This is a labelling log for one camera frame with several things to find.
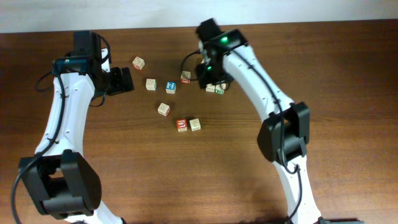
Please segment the wooden block number 1 red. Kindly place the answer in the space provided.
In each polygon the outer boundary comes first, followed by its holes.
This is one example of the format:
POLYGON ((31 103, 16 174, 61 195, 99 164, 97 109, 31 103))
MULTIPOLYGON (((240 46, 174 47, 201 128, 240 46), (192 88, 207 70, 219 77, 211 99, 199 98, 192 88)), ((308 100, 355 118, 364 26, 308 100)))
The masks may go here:
POLYGON ((214 93, 215 92, 215 90, 216 90, 216 86, 215 85, 212 85, 212 84, 207 84, 207 86, 206 86, 206 89, 205 89, 207 92, 211 92, 211 93, 214 93))

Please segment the wooden block green yellow sides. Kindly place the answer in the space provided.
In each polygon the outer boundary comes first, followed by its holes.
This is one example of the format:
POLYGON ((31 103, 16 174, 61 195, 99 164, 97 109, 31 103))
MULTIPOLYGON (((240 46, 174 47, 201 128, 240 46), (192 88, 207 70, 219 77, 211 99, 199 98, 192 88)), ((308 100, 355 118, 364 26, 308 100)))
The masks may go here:
POLYGON ((223 95, 224 94, 224 89, 225 89, 225 84, 220 84, 220 85, 216 85, 215 86, 215 93, 219 94, 219 95, 223 95))

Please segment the wooden block letter M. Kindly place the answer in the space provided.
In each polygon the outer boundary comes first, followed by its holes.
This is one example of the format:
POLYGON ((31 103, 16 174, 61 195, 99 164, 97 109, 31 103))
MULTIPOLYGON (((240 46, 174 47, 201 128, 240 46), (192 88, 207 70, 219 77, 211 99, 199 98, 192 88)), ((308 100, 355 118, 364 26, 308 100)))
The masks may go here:
POLYGON ((158 113, 163 116, 168 116, 170 113, 170 106, 166 105, 165 103, 161 103, 157 109, 158 113))

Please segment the wooden block letter J blue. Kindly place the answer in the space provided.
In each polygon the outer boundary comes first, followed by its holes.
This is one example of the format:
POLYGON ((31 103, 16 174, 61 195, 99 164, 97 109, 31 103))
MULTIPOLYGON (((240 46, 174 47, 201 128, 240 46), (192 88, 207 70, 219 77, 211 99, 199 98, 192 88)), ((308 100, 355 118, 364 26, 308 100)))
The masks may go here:
POLYGON ((197 131, 201 129, 200 120, 198 118, 191 119, 189 122, 192 131, 197 131))

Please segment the wooden block red letter U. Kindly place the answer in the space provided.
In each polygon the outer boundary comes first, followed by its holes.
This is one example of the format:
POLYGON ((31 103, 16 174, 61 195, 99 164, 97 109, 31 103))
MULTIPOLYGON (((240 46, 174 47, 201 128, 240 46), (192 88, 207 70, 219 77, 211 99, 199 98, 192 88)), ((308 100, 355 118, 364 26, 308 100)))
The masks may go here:
POLYGON ((177 120, 177 130, 178 132, 187 131, 187 121, 185 119, 177 120))

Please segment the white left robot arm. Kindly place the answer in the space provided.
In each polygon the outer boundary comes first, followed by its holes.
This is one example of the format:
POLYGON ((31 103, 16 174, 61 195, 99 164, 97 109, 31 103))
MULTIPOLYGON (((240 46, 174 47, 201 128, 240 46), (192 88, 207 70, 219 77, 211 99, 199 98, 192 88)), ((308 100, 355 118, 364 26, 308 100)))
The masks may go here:
POLYGON ((98 174, 83 157, 83 135, 91 102, 134 90, 128 68, 110 66, 110 46, 92 31, 73 34, 73 50, 52 63, 53 102, 42 140, 32 157, 19 162, 12 187, 23 182, 37 211, 70 223, 124 223, 102 201, 98 174))

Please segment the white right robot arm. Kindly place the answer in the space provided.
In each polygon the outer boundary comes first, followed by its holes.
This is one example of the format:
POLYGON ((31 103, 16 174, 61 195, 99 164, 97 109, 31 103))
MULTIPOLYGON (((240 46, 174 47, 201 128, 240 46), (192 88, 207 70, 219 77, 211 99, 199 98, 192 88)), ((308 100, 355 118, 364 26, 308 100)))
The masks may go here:
POLYGON ((214 19, 208 19, 196 33, 204 59, 195 69, 200 88, 231 81, 239 84, 261 119, 257 144, 279 174, 287 199, 287 223, 318 223, 322 215, 307 173, 308 106, 295 103, 275 84, 240 30, 223 32, 214 19))

